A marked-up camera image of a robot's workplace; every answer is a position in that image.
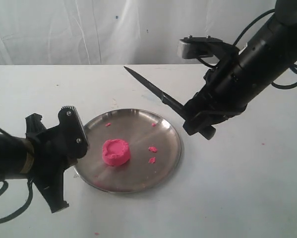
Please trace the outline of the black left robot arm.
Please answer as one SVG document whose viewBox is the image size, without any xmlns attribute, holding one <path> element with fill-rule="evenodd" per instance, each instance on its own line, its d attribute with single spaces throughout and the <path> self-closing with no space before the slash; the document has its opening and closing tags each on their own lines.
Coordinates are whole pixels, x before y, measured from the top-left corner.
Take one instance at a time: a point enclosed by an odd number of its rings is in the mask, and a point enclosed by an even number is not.
<svg viewBox="0 0 297 238">
<path fill-rule="evenodd" d="M 28 179 L 53 213 L 69 206 L 63 198 L 63 173 L 86 155 L 89 146 L 75 107 L 63 107 L 58 119 L 58 125 L 46 128 L 41 115 L 29 115 L 25 138 L 0 131 L 0 181 Z"/>
</svg>

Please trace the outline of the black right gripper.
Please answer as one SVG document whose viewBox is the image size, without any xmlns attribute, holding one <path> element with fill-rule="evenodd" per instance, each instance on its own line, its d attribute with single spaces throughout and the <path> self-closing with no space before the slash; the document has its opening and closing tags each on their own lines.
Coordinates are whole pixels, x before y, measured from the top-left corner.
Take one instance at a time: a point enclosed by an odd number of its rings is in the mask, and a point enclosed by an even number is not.
<svg viewBox="0 0 297 238">
<path fill-rule="evenodd" d="M 212 97 L 208 92 L 208 84 L 214 72 L 213 69 L 207 70 L 203 77 L 205 85 L 184 105 L 184 111 L 188 116 L 183 124 L 184 130 L 188 135 L 200 133 L 207 140 L 212 139 L 216 133 L 214 124 L 242 114 L 247 107 L 229 105 Z"/>
</svg>

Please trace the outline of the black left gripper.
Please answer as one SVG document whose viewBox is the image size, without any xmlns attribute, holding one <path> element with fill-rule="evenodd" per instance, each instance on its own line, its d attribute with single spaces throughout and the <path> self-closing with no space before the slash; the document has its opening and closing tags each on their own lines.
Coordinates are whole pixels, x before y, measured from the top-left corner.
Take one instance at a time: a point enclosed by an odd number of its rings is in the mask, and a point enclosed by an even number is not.
<svg viewBox="0 0 297 238">
<path fill-rule="evenodd" d="M 67 155 L 59 124 L 46 128 L 36 113 L 25 121 L 26 138 L 33 144 L 35 158 L 30 174 L 51 213 L 59 212 L 69 207 L 64 200 L 63 173 L 78 159 Z"/>
</svg>

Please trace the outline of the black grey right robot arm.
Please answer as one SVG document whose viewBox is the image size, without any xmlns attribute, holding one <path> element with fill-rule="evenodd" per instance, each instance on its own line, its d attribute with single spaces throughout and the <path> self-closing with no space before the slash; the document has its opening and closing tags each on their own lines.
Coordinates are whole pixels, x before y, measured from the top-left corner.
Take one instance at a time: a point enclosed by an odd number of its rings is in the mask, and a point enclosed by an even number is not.
<svg viewBox="0 0 297 238">
<path fill-rule="evenodd" d="M 184 59 L 216 56 L 205 85 L 184 105 L 183 128 L 210 139 L 214 125 L 242 114 L 248 103 L 297 61 L 297 0 L 279 0 L 273 15 L 240 50 L 215 38 L 185 37 Z"/>
</svg>

